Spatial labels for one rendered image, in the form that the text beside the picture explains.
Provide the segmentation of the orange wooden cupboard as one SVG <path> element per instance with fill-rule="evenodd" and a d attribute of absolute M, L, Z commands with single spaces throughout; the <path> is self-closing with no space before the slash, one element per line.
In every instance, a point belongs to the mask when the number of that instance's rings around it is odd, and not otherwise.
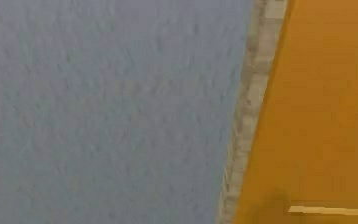
<path fill-rule="evenodd" d="M 358 0 L 290 0 L 233 224 L 358 224 Z"/>

